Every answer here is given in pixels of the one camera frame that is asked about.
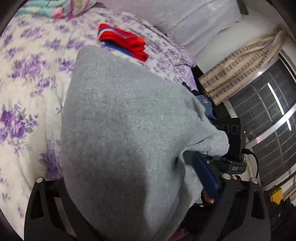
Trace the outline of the person's right hand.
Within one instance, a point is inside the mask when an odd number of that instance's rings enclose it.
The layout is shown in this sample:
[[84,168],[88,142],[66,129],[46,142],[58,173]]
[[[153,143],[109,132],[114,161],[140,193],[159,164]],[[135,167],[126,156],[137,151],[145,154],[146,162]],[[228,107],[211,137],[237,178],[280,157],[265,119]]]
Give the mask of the person's right hand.
[[219,200],[224,187],[222,187],[222,179],[223,180],[237,180],[237,176],[235,175],[229,175],[229,174],[223,174],[222,177],[217,181],[215,178],[210,177],[206,181],[204,181],[203,184],[203,190],[202,190],[202,197],[203,199],[213,204],[215,200]]

